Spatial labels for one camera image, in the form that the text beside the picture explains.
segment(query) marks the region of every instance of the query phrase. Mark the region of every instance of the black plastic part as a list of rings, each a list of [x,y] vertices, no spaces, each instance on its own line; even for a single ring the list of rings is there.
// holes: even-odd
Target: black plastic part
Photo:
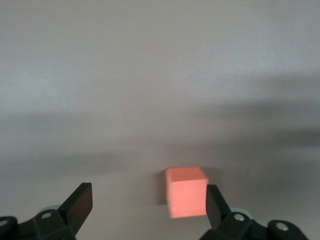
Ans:
[[[33,218],[35,234],[39,240],[76,240],[57,210],[46,210]]]
[[[200,240],[308,240],[302,231],[290,222],[273,220],[268,227],[264,227],[243,213],[231,212],[216,185],[207,186],[206,213],[212,229]],[[287,229],[279,229],[278,223],[285,224]]]
[[[236,220],[235,215],[240,214],[244,220]],[[216,232],[233,240],[242,240],[248,233],[251,226],[251,219],[238,212],[232,212],[222,221]]]
[[[17,219],[14,216],[0,217],[0,240],[11,237],[17,230]]]
[[[92,185],[84,182],[58,208],[58,212],[61,214],[65,225],[76,235],[92,207]]]
[[[277,227],[278,223],[285,224],[288,230],[279,229]],[[268,224],[268,235],[271,240],[308,240],[296,225],[283,220],[270,221]]]
[[[231,213],[231,210],[216,185],[206,187],[206,214],[213,230],[217,229],[222,220]]]
[[[82,183],[58,210],[45,210],[17,223],[12,216],[0,217],[0,240],[75,240],[92,210],[92,185]]]

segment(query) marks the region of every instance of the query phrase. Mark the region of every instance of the orange cube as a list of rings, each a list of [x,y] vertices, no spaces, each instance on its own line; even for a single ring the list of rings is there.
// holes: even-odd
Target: orange cube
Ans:
[[[171,218],[206,215],[209,180],[199,166],[168,168],[165,177]]]

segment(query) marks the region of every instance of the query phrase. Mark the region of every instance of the foam block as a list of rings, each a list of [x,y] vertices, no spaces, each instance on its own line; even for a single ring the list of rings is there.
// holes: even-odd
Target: foam block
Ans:
[[[209,180],[199,166],[168,168],[165,177],[171,218],[206,215]]]

